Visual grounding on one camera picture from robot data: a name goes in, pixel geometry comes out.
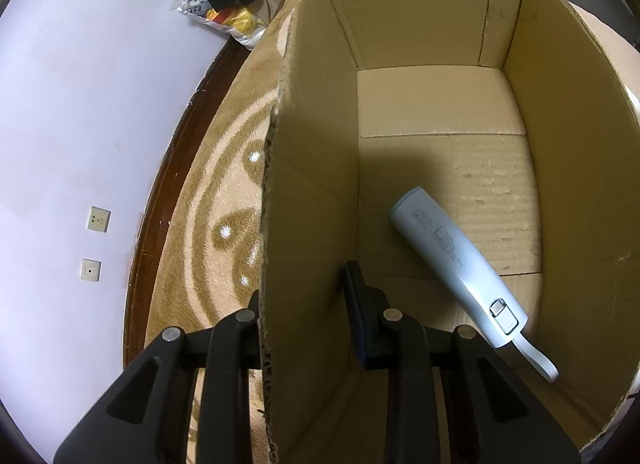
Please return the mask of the cardboard box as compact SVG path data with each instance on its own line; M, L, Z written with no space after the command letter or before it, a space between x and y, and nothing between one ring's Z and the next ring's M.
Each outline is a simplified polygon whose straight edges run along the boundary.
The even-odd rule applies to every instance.
M567 0L297 0L266 143L276 463L634 463L639 117Z

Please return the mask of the wall socket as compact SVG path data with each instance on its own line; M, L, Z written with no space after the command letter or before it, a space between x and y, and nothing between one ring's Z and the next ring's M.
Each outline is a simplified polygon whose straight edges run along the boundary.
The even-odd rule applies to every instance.
M111 212L105 208L91 206L87 229L94 232L107 232L108 223L111 219Z
M80 278L83 281L96 283L100 280L101 262L99 260L82 258L80 263Z

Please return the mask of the wall socket upper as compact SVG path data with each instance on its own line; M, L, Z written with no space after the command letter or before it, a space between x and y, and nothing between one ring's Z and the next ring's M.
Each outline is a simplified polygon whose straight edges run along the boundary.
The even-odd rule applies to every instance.
M111 219L111 212L105 208L91 206L87 229L94 232L107 232L108 223Z

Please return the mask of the wall socket lower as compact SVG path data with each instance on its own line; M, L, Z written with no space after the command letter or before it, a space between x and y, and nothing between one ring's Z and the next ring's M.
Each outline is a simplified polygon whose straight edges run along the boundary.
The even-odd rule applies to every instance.
M83 281L96 283L100 280L101 262L99 260L82 258L80 263L80 278Z

